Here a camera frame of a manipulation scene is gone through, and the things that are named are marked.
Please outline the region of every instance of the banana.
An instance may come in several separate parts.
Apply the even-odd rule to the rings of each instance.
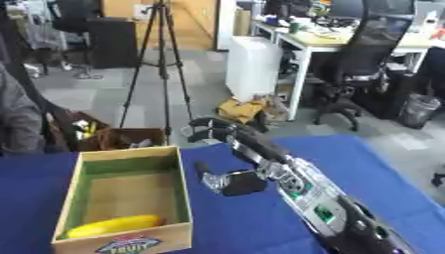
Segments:
[[[165,218],[155,214],[120,217],[75,227],[67,232],[67,237],[86,238],[107,233],[161,226],[163,224],[165,224]]]

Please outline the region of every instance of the gray sleeve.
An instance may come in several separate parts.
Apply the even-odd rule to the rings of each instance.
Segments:
[[[0,114],[4,155],[42,152],[42,114],[3,66],[0,67]]]

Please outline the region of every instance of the robotic arm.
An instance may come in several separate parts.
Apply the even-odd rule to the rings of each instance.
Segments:
[[[244,125],[216,118],[199,118],[190,125],[207,127],[189,137],[190,142],[203,139],[227,142],[238,158],[255,168],[216,176],[207,165],[196,163],[200,180],[212,191],[224,195],[249,194],[263,191],[267,182],[276,182],[283,199],[329,253],[418,253],[394,229],[346,195],[314,165],[294,158],[264,135]]]

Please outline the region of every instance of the blue table cover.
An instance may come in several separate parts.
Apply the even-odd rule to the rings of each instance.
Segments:
[[[427,254],[445,253],[445,212],[358,138],[298,137],[277,140],[313,162],[344,191],[363,201]],[[194,217],[193,248],[179,254],[321,254],[275,184],[245,196],[217,195],[198,183],[193,163],[216,173],[249,169],[226,144],[182,149]],[[48,254],[76,154],[0,160],[0,253]]]

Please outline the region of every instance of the tripod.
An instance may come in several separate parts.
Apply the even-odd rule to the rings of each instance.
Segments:
[[[170,12],[170,7],[165,4],[164,0],[158,0],[153,5],[153,7],[151,7],[151,9],[152,9],[152,13],[151,13],[148,25],[147,25],[147,30],[145,31],[144,40],[142,43],[142,49],[141,49],[141,52],[140,52],[140,55],[138,58],[138,63],[134,70],[134,74],[133,74],[133,78],[131,81],[130,90],[128,92],[127,99],[126,99],[125,103],[123,104],[124,111],[123,111],[123,115],[122,115],[122,119],[120,121],[119,127],[122,128],[125,123],[125,118],[128,113],[128,107],[130,106],[131,99],[133,97],[133,92],[134,92],[134,89],[136,86],[137,78],[139,76],[139,71],[140,71],[140,68],[142,67],[144,55],[147,50],[147,43],[149,42],[150,34],[152,32],[153,24],[156,20],[156,16],[159,15],[159,42],[158,42],[159,43],[159,61],[158,61],[158,64],[149,64],[149,65],[159,68],[159,76],[161,77],[161,79],[163,81],[164,110],[165,110],[165,135],[166,135],[166,143],[170,144],[170,136],[172,133],[172,128],[170,125],[170,107],[169,107],[169,91],[168,91],[169,74],[167,73],[168,66],[171,66],[171,65],[177,66],[180,81],[181,81],[181,86],[183,89],[184,100],[186,102],[187,111],[189,114],[190,121],[193,120],[193,115],[192,115],[192,109],[191,109],[191,105],[190,105],[190,96],[188,94],[187,87],[186,87],[186,81],[184,79],[184,72],[183,72],[184,64],[181,61],[181,58],[179,55],[178,43],[176,41],[175,31],[173,28],[173,26],[174,26],[173,16],[172,16],[172,13]],[[173,53],[175,56],[175,62],[171,63],[171,64],[167,64],[166,58],[165,58],[165,48],[166,48],[165,35],[164,35],[165,23],[167,23],[168,31],[170,34],[170,39],[172,41],[172,46],[173,46]]]

